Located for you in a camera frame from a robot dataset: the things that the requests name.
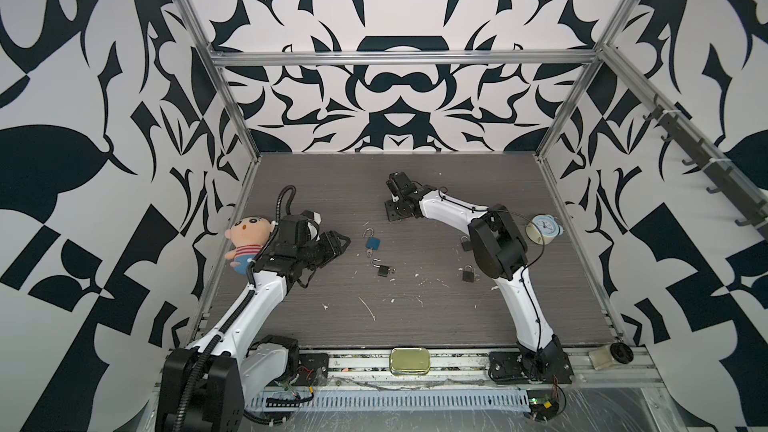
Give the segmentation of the black padlock front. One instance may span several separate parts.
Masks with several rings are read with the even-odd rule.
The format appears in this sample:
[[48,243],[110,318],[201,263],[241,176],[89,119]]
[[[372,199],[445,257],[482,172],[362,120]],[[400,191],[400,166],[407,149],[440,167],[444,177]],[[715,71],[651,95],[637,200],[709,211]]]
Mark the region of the black padlock front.
[[376,273],[379,277],[390,277],[396,273],[394,267],[384,265],[378,258],[373,258],[370,265],[376,269]]

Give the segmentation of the black padlock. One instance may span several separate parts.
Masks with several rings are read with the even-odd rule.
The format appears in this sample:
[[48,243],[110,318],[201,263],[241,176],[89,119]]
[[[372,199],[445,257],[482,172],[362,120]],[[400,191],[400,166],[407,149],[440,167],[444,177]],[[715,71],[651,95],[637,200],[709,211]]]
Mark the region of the black padlock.
[[469,252],[469,251],[473,250],[473,245],[472,245],[471,239],[468,236],[462,236],[460,238],[460,244],[461,244],[462,249],[465,252]]
[[390,277],[396,273],[394,267],[384,265],[378,258],[373,258],[370,265],[376,269],[376,273],[379,277]]
[[466,265],[461,269],[461,278],[463,282],[475,283],[479,280],[479,275],[472,265]]

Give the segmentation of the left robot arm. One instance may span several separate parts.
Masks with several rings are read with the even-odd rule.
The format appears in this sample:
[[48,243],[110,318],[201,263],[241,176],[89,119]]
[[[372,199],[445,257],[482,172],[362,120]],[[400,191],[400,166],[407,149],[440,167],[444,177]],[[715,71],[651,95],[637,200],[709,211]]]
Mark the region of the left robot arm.
[[237,431],[245,421],[274,427],[313,400],[308,392],[268,398],[265,412],[249,406],[272,383],[293,381],[301,366],[296,340],[259,335],[267,318],[294,287],[307,287],[351,243],[336,231],[321,231],[319,213],[292,213],[295,195],[293,185],[280,191],[274,220],[246,217],[226,230],[234,245],[226,258],[247,284],[208,333],[166,358],[156,430]]

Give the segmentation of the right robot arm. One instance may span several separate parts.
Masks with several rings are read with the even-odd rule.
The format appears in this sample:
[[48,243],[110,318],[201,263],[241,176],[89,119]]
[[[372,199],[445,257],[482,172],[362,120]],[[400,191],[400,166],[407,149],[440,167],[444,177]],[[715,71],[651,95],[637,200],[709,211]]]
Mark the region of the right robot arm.
[[481,206],[394,172],[386,181],[389,221],[425,218],[449,225],[470,240],[475,265],[502,294],[516,330],[515,352],[491,352],[488,376],[497,384],[570,384],[568,354],[545,319],[530,280],[528,246],[503,205]]

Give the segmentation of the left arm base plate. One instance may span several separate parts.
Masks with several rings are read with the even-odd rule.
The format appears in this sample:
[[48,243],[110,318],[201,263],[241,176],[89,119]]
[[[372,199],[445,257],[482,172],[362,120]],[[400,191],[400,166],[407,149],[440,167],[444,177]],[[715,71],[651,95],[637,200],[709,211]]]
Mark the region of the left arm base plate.
[[309,387],[327,378],[330,356],[327,353],[300,353],[288,359],[282,379],[293,386]]

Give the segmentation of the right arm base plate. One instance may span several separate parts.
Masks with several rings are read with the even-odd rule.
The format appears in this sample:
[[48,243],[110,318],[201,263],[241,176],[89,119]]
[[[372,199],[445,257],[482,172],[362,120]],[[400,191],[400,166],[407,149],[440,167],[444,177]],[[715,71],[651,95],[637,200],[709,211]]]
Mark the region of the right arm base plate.
[[571,384],[573,368],[568,355],[559,349],[553,352],[491,352],[488,355],[488,376],[500,385]]

